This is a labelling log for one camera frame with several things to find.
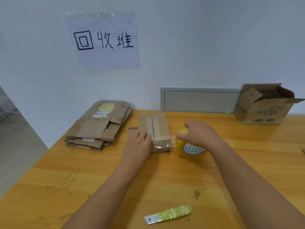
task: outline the wooden table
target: wooden table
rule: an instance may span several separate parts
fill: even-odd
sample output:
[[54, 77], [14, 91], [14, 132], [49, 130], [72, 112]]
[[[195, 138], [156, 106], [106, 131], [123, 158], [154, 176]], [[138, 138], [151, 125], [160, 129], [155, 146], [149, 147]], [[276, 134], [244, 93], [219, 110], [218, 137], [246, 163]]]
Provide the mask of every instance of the wooden table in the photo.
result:
[[[55, 145], [0, 201], [1, 228], [60, 228], [108, 178], [121, 157], [128, 128], [138, 125], [134, 111], [116, 140], [102, 152]], [[254, 169], [305, 213], [305, 117], [287, 116], [281, 125], [241, 125], [233, 114], [165, 112], [172, 135], [186, 120], [214, 127]], [[146, 225], [143, 217], [181, 204], [187, 217]], [[190, 160], [151, 154], [131, 186], [113, 228], [244, 228], [210, 154]]]

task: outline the gray floor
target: gray floor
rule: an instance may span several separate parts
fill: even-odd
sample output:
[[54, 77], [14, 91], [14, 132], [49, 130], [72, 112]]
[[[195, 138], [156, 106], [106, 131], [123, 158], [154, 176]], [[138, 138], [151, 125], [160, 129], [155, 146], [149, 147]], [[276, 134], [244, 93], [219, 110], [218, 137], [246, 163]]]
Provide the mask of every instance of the gray floor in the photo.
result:
[[0, 198], [47, 150], [21, 114], [0, 120]]

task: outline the left hand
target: left hand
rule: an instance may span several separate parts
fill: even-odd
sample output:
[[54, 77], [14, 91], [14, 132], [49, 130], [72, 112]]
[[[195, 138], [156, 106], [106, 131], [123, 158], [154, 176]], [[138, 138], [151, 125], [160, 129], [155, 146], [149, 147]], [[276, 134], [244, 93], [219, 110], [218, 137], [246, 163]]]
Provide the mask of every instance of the left hand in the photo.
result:
[[151, 136], [147, 132], [135, 132], [122, 152], [121, 164], [128, 174], [136, 176], [145, 165], [151, 148]]

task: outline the tape roll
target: tape roll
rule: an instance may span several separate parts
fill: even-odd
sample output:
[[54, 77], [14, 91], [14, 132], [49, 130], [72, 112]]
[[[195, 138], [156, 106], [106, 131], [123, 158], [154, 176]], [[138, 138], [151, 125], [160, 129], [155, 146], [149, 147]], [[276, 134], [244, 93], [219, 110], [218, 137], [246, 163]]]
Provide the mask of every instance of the tape roll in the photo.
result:
[[[181, 133], [188, 133], [189, 129], [187, 127], [181, 129], [179, 132]], [[177, 153], [185, 158], [194, 158], [203, 156], [205, 152], [207, 151], [205, 148], [193, 146], [186, 141], [179, 140], [176, 137], [176, 147], [177, 147]]]

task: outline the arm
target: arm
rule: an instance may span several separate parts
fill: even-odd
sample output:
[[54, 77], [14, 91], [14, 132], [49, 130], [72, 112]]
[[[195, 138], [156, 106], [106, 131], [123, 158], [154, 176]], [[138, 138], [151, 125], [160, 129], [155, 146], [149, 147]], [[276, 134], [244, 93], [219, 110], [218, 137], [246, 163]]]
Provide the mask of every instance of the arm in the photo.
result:
[[187, 121], [188, 134], [178, 139], [206, 148], [214, 158], [234, 204], [248, 229], [304, 228], [305, 216], [247, 164], [214, 129]]
[[129, 187], [148, 159], [150, 144], [151, 136], [146, 132], [135, 133], [126, 143], [121, 163], [62, 229], [109, 228]]

